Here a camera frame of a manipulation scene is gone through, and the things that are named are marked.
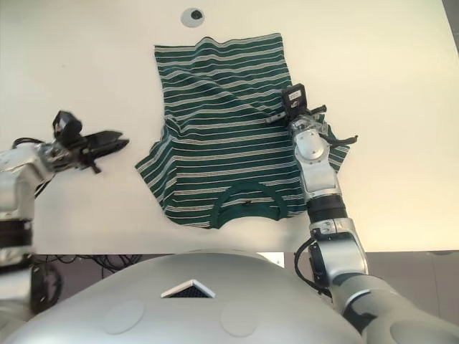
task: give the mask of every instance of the white stripe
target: white stripe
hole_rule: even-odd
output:
[[[182,127],[181,132],[185,133],[189,129],[197,129],[197,130],[209,130],[209,129],[218,129],[218,128],[233,128],[233,127],[241,127],[244,125],[256,125],[256,124],[266,124],[264,118],[259,120],[248,120],[246,122],[233,122],[233,123],[221,123],[221,124],[196,124],[196,125],[186,125]]]
[[[273,173],[273,174],[268,174],[266,176],[264,176],[264,178],[268,178],[268,177],[275,177],[275,176],[284,176],[285,174],[292,174],[296,171],[290,171],[290,172],[283,172],[283,173]],[[226,181],[213,181],[212,183],[229,183],[230,181],[248,181],[249,179],[260,179],[260,176],[252,176],[252,177],[244,177],[244,178],[234,178],[234,179],[227,179]],[[181,185],[201,185],[201,184],[209,184],[208,181],[205,181],[205,182],[195,182],[195,183],[177,183],[177,186],[181,186]]]
[[[264,71],[264,72],[260,72],[260,73],[247,73],[247,74],[244,74],[244,75],[231,75],[229,77],[220,77],[218,79],[212,78],[212,81],[216,82],[216,81],[222,81],[222,80],[231,79],[231,78],[232,79],[234,79],[234,78],[239,79],[240,78],[242,80],[247,81],[247,78],[253,77],[252,78],[253,83],[256,84],[256,83],[258,83],[258,81],[257,81],[258,78],[255,79],[254,78],[255,76],[264,75],[264,74],[267,74],[267,73],[273,73],[273,72],[277,72],[277,71],[280,71],[280,70],[285,70],[286,71],[285,73],[287,75],[289,75],[287,67],[285,65],[283,65],[281,68],[270,69],[269,72]],[[185,72],[185,71],[177,70],[176,72],[172,72],[170,75],[172,75],[174,73],[176,73],[176,76],[188,75],[188,77],[182,78],[182,79],[180,79],[178,81],[163,81],[163,85],[165,85],[165,84],[167,84],[167,85],[177,85],[177,84],[179,84],[180,85],[185,80],[188,80],[188,79],[193,79],[194,80],[194,79],[196,79],[196,77],[194,75],[190,76],[191,73],[188,73],[188,72]],[[226,85],[226,84],[224,84],[222,82],[219,82],[218,84],[221,85],[221,86],[225,86]]]
[[[260,97],[267,97],[269,95],[272,95],[272,94],[279,94],[280,95],[280,90],[270,90],[270,91],[267,91],[267,92],[261,92],[261,93],[252,93],[251,95],[240,95],[237,97],[237,99],[239,100],[247,100],[247,99],[253,99],[253,98],[260,98]],[[180,106],[180,105],[187,105],[187,104],[194,104],[196,102],[204,102],[205,100],[216,100],[216,99],[221,99],[223,97],[227,97],[227,96],[231,96],[231,97],[235,97],[235,95],[231,92],[228,92],[228,91],[221,91],[221,92],[218,92],[217,94],[215,95],[208,95],[206,97],[197,97],[197,98],[191,98],[191,99],[185,99],[185,100],[178,100],[178,101],[173,101],[173,102],[170,102],[168,100],[164,100],[164,105],[167,107],[167,109],[169,109],[170,107],[176,107],[176,106]]]
[[[229,47],[232,44],[248,44],[248,43],[255,43],[255,42],[264,42],[269,39],[274,39],[280,37],[280,34],[269,34],[267,36],[261,36],[261,37],[253,37],[253,38],[244,38],[244,39],[231,39],[229,41],[226,41],[224,43],[219,43],[212,39],[211,37],[205,37],[203,38],[198,44],[194,46],[189,46],[189,47],[167,47],[167,46],[161,46],[157,45],[155,46],[155,50],[157,52],[193,52],[194,50],[200,48],[202,45],[206,43],[213,44],[216,47],[219,48],[225,48]]]
[[[268,55],[268,54],[272,54],[273,52],[282,52],[283,51],[283,48],[282,47],[276,47],[276,48],[272,48],[272,49],[265,49],[261,52],[241,52],[239,54],[231,54],[230,56],[227,56],[227,57],[220,57],[218,55],[215,55],[215,54],[206,54],[206,55],[198,55],[196,57],[194,57],[193,59],[189,59],[187,61],[172,61],[172,62],[156,62],[156,64],[158,65],[158,67],[168,67],[168,66],[190,66],[190,65],[193,65],[194,63],[196,62],[203,62],[203,61],[209,61],[211,59],[213,60],[217,60],[217,61],[232,61],[234,59],[242,59],[244,57],[252,57],[252,56],[256,56],[256,57],[261,57],[263,55]],[[238,62],[237,64],[235,65],[238,65],[239,63],[247,63],[247,60],[245,60],[244,62]],[[195,69],[195,68],[207,68],[208,66],[212,66],[212,65],[221,65],[221,64],[206,64],[205,66],[203,67],[192,67],[191,69]]]
[[[223,147],[223,148],[213,148],[213,149],[185,149],[185,148],[174,148],[175,151],[185,151],[185,152],[213,152],[213,151],[224,151],[225,149],[240,149],[240,148],[249,148],[249,147],[257,147],[259,145],[270,145],[273,143],[282,143],[282,142],[288,142],[291,143],[291,140],[283,140],[283,141],[275,141],[275,142],[270,142],[270,143],[256,143],[254,145],[237,145],[235,147]],[[187,166],[186,168],[196,168],[196,167],[210,167],[210,166],[223,166],[223,165],[206,165],[206,166]]]
[[[258,156],[260,154],[271,154],[290,151],[290,147],[279,147],[264,150],[249,150],[241,153],[219,154],[218,156],[174,156],[179,161],[210,161],[210,160],[224,160],[233,158],[243,158],[245,156]]]
[[[282,44],[280,44],[280,42],[273,42],[273,43],[268,43],[268,44],[259,44],[256,46],[256,49],[259,49],[259,48],[270,48],[270,47],[278,47],[279,45],[282,46]],[[235,52],[246,52],[246,51],[252,51],[254,49],[254,47],[240,47],[240,48],[234,48],[234,49],[230,49],[228,50],[227,52],[223,52],[222,50],[220,49],[217,49],[216,47],[206,47],[205,50],[206,52],[211,52],[211,51],[214,51],[216,52],[217,54],[220,54],[220,55],[231,55],[231,54],[234,54]],[[198,51],[195,51],[193,52],[192,54],[180,54],[180,56],[158,56],[156,55],[155,58],[156,58],[156,61],[159,61],[159,60],[170,60],[170,59],[187,59],[187,58],[192,58],[192,57],[195,57],[199,54],[202,54],[203,51],[201,50],[198,50]]]
[[[281,74],[278,74],[278,75],[274,75],[272,77],[263,77],[263,78],[259,78],[259,79],[256,79],[256,80],[232,81],[232,82],[228,82],[227,84],[222,84],[221,82],[219,82],[218,85],[220,87],[223,87],[223,88],[232,88],[232,87],[236,87],[236,86],[240,86],[240,85],[254,85],[254,84],[259,84],[261,82],[266,83],[267,81],[276,81],[276,80],[279,80],[280,78],[284,78],[284,77],[288,77],[288,73],[281,73]],[[215,84],[216,84],[215,80],[212,80],[212,81],[200,80],[198,82],[194,82],[194,83],[186,85],[186,86],[165,87],[165,88],[163,88],[163,92],[166,93],[166,92],[178,92],[178,91],[192,90],[192,89],[194,89],[195,87],[198,87],[198,86],[215,85]],[[271,84],[265,84],[262,87],[267,87],[267,86],[271,86]]]
[[[282,184],[292,184],[292,183],[299,183],[300,177],[293,177],[290,179],[280,179],[277,181],[267,181],[261,182],[262,185],[265,186],[275,186],[275,185],[282,185]],[[229,186],[223,186],[219,188],[200,188],[195,190],[176,190],[175,194],[177,196],[189,196],[189,195],[198,195],[198,194],[220,194],[225,192],[229,189]]]
[[[247,173],[247,172],[249,173],[249,172],[256,172],[256,171],[275,170],[277,168],[291,167],[291,166],[294,166],[295,164],[296,162],[292,161],[291,163],[281,163],[278,165],[258,166],[258,167],[249,167],[249,168],[239,168],[237,170],[198,172],[198,173],[178,173],[177,178],[205,178],[205,177],[216,177],[216,176],[228,176],[231,174],[241,174],[241,173]]]
[[[206,228],[210,226],[210,223],[208,221],[207,222],[194,222],[192,224],[186,224],[185,226]]]
[[[264,128],[257,128],[257,129],[247,129],[247,130],[238,130],[238,131],[233,131],[233,133],[248,133],[250,131],[260,131],[264,130]],[[212,136],[216,134],[198,134],[198,133],[193,133],[192,135],[194,136]],[[288,133],[268,133],[268,134],[258,134],[258,135],[252,135],[252,136],[242,136],[240,138],[222,138],[219,140],[193,140],[191,138],[172,138],[172,142],[177,142],[177,143],[186,143],[189,145],[218,145],[220,143],[233,143],[233,142],[240,142],[240,141],[249,141],[249,140],[261,140],[262,138],[276,138],[278,136],[287,136]]]
[[[276,62],[266,62],[266,63],[257,64],[256,66],[247,66],[247,67],[241,67],[241,68],[236,68],[236,69],[227,68],[227,69],[214,70],[212,72],[194,72],[193,75],[200,76],[200,77],[211,77],[211,76],[214,76],[220,73],[233,73],[234,74],[234,73],[239,73],[239,72],[246,72],[248,70],[261,70],[266,67],[284,67],[284,66],[285,66],[285,60],[281,59]],[[179,74],[189,75],[189,72],[185,72],[182,70],[174,70],[173,72],[162,75],[161,80],[169,80]]]

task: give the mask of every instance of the wire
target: wire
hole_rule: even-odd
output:
[[[51,183],[52,179],[54,177],[51,178],[51,180],[47,181],[46,183],[43,183],[43,184],[40,184],[37,186],[37,188],[35,189],[35,198],[40,196],[40,194],[43,192],[44,188],[46,188],[48,186],[49,183]]]
[[[44,141],[38,140],[36,138],[17,138],[13,141],[12,148],[15,149],[18,145],[21,145],[22,143],[44,143]],[[40,194],[48,186],[49,183],[50,181],[47,181],[46,183],[37,186],[37,188],[35,189],[35,198],[40,196]]]
[[[17,138],[13,141],[12,148],[16,148],[18,145],[22,143],[44,143],[44,141],[37,140],[36,138]]]
[[[298,251],[294,254],[295,255],[295,259],[293,260],[293,263],[294,263],[294,266],[295,266],[295,272],[298,275],[298,277],[300,277],[304,282],[306,282],[311,288],[317,290],[317,292],[319,294],[324,294],[325,296],[328,296],[328,297],[331,298],[330,290],[328,290],[326,288],[323,288],[323,287],[317,285],[315,282],[310,281],[309,279],[304,277],[304,275],[301,272],[300,267],[298,265],[298,263],[300,261],[301,254],[304,252],[305,249],[307,249],[310,245],[312,245],[312,243],[314,243],[314,239],[313,238],[309,238],[308,240],[306,240],[305,243],[303,243],[298,248]]]

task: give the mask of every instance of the mesh vent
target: mesh vent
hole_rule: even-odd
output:
[[[213,299],[215,297],[215,293],[203,285],[201,282],[196,281],[195,279],[191,279],[161,294],[161,298],[163,299],[170,299],[172,297]]]
[[[201,290],[196,288],[195,286],[188,287],[181,292],[177,292],[176,294],[172,294],[168,297],[210,297],[209,295],[204,294]]]

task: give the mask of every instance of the black cable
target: black cable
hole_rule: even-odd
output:
[[[44,188],[46,188],[48,186],[48,184],[51,183],[52,178],[51,178],[51,180],[47,181],[46,183],[43,183],[43,184],[40,184],[40,185],[37,186],[37,188],[35,189],[35,198],[40,196],[40,194],[43,192]]]
[[[44,143],[44,141],[38,140],[36,138],[17,138],[13,141],[12,148],[16,148],[18,145],[21,145],[22,143]],[[47,181],[46,183],[38,185],[38,187],[35,189],[35,198],[43,192],[44,188],[46,188],[49,183],[50,181]]]
[[[13,141],[12,148],[16,148],[18,145],[21,145],[22,143],[44,143],[44,142],[41,140],[37,140],[36,138],[17,138],[16,140]]]
[[[340,146],[343,146],[343,145],[351,145],[351,144],[357,142],[357,138],[359,138],[358,135],[355,135],[352,138],[345,138],[344,140],[338,140],[338,139],[335,139],[335,138],[331,138],[330,136],[327,136],[325,134],[320,134],[319,133],[319,136],[321,138],[323,138],[325,141],[327,141],[327,143],[329,145],[331,145],[332,148],[340,147]]]
[[[295,266],[295,272],[300,277],[304,282],[306,282],[311,288],[317,290],[319,294],[324,294],[325,296],[328,296],[331,298],[331,293],[330,290],[326,288],[322,288],[321,286],[317,285],[315,282],[310,281],[306,277],[304,277],[303,273],[300,270],[300,267],[298,266],[298,263],[300,261],[300,256],[304,252],[305,249],[307,249],[312,243],[314,243],[313,238],[309,238],[306,240],[305,243],[303,243],[299,248],[298,251],[294,254],[295,259],[293,260],[294,266]]]

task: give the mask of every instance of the white table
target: white table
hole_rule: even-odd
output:
[[[192,6],[206,16],[196,29],[179,21]],[[131,139],[99,160],[100,175],[67,171],[39,197],[38,252],[295,251],[308,236],[305,214],[179,226],[133,167],[163,122],[154,44],[273,32],[310,106],[327,104],[338,136],[359,134],[339,176],[364,248],[459,249],[459,60],[441,0],[2,0],[0,147],[50,140],[59,109],[84,133]]]

